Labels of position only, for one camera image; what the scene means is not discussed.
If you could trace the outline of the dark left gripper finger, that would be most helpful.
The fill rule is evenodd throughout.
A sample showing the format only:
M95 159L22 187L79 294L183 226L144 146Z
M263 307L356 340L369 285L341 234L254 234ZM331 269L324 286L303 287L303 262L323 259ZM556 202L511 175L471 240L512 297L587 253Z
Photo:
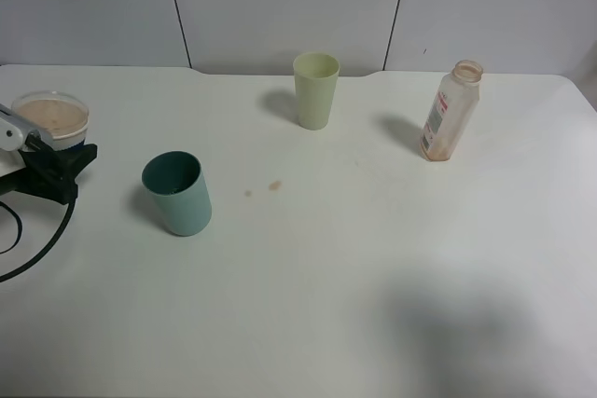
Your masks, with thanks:
M67 205L76 201L76 178L97 158L96 144L84 144L63 151L18 151L24 163L1 175L1 195L16 191Z

